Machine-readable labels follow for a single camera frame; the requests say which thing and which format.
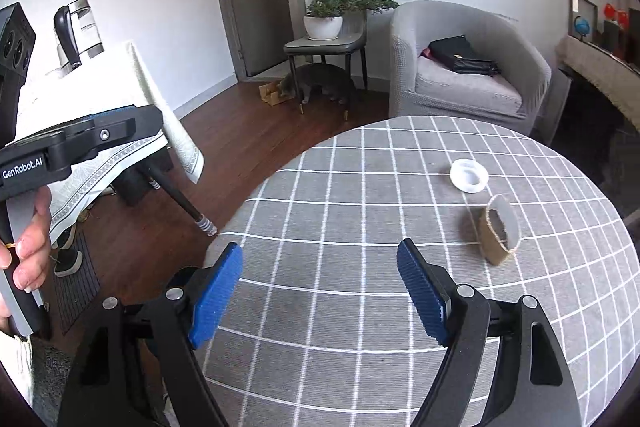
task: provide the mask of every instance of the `plant pot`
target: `plant pot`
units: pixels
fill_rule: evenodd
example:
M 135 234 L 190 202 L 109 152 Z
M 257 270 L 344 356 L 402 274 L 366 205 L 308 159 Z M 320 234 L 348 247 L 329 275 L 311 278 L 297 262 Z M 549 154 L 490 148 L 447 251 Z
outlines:
M 342 17 L 305 17 L 305 29 L 313 41 L 331 41 L 342 29 Z

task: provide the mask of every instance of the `gray cat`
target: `gray cat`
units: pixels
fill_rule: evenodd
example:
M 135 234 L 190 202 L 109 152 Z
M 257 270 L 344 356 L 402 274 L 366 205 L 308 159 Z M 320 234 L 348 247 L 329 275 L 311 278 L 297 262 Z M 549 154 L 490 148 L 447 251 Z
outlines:
M 346 72 L 332 64 L 304 64 L 296 69 L 298 85 L 304 95 L 302 103 L 308 103 L 311 92 L 315 87 L 320 87 L 322 94 L 328 96 L 332 102 L 335 100 L 344 105 L 347 103 L 348 89 L 350 87 Z M 294 95 L 293 77 L 289 73 L 278 85 L 281 94 Z

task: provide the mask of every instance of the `globe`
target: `globe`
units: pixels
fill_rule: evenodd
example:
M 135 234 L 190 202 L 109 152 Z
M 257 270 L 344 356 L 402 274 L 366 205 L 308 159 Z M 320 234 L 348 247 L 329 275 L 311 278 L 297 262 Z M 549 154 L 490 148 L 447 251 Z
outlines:
M 578 16 L 574 21 L 574 28 L 579 35 L 586 37 L 591 32 L 591 25 L 584 17 Z

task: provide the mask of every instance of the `chair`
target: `chair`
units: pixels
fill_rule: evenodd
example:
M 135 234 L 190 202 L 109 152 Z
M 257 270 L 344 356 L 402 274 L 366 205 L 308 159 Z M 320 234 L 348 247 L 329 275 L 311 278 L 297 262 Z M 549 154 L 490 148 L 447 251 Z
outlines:
M 296 94 L 300 101 L 300 112 L 302 109 L 302 94 L 298 89 L 296 78 L 296 55 L 314 56 L 320 55 L 322 62 L 326 62 L 326 55 L 344 55 L 346 76 L 350 79 L 349 96 L 345 110 L 345 120 L 348 118 L 351 106 L 351 93 L 355 90 L 353 79 L 351 78 L 351 54 L 360 50 L 362 60 L 362 79 L 365 90 L 369 83 L 367 78 L 367 55 L 365 46 L 367 44 L 367 14 L 366 12 L 352 12 L 344 16 L 342 29 L 337 39 L 331 41 L 314 41 L 308 36 L 289 42 L 284 46 L 284 52 L 289 57 L 289 66 L 296 86 Z
M 502 76 L 457 74 L 420 53 L 430 42 L 465 35 Z M 391 22 L 389 116 L 461 116 L 529 135 L 551 78 L 535 47 L 507 21 L 449 2 L 415 1 Z

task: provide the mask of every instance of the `green foliage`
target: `green foliage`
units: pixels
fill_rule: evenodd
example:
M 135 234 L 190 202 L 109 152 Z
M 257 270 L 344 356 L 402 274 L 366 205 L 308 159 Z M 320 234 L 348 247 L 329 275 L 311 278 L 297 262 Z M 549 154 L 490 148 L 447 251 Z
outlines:
M 398 8 L 393 0 L 312 0 L 306 9 L 309 17 L 329 18 L 342 17 L 348 12 L 369 10 L 372 13 L 382 13 Z

